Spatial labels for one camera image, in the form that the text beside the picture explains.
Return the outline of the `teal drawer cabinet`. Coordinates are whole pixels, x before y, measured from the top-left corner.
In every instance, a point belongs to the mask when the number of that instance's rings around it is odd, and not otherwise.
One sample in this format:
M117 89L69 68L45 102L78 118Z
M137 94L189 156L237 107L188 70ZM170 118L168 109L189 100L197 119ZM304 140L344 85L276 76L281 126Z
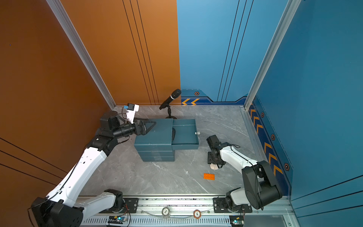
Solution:
M134 147L144 162L174 162L172 149L173 119L155 119L156 125L136 137Z

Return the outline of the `teal top drawer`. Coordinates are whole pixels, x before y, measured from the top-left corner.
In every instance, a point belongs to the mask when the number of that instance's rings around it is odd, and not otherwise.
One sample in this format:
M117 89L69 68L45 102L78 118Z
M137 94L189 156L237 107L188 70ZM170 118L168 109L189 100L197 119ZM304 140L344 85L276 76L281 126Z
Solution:
M193 150L199 148L199 139L195 119L174 119L175 137L172 141L173 150Z

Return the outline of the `black computer mouse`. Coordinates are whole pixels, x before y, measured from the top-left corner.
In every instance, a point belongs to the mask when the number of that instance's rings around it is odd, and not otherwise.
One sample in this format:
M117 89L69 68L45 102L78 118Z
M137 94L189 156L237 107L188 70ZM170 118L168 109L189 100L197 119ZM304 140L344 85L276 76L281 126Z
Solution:
M172 128L172 141L174 141L176 135L176 129Z

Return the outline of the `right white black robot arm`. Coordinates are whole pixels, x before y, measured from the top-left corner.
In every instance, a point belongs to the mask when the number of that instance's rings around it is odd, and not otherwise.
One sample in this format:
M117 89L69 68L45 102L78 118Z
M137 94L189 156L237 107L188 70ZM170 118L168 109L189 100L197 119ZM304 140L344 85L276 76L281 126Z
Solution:
M242 174L243 188L236 188L226 193L224 207L229 212L246 211L253 207L256 210L281 199L283 192L273 174L270 164L256 161L237 151L240 147L228 142L221 143L216 135L209 136L210 148L208 164L213 170L230 164Z

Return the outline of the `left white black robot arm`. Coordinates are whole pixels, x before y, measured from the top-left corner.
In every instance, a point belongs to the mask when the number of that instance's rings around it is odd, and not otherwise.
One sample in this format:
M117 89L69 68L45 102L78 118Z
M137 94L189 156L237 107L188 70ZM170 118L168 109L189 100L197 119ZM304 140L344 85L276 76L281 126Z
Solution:
M116 111L108 111L100 118L100 128L85 146L79 161L63 180L45 198L36 198L28 209L40 227L78 227L82 221L110 209L118 213L125 210L123 193L108 189L100 195L77 203L77 198L98 166L120 144L119 138L133 134L146 135L155 121L137 118L136 122L123 119Z

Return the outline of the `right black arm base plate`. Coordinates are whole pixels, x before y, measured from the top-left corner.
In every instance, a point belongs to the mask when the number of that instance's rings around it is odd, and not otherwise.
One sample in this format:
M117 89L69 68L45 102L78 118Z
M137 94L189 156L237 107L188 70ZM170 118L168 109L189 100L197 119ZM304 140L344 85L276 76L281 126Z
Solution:
M229 208L225 198L213 198L214 213L252 213L252 207L248 204L237 205L234 208Z

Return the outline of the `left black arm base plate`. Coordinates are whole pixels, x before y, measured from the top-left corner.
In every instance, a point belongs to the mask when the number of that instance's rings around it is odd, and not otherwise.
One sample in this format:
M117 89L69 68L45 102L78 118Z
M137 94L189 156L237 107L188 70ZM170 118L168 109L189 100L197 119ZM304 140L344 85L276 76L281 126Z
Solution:
M104 211L101 211L100 214L125 214L126 210L130 214L136 213L139 205L139 198L124 198L124 204L122 208L109 208Z

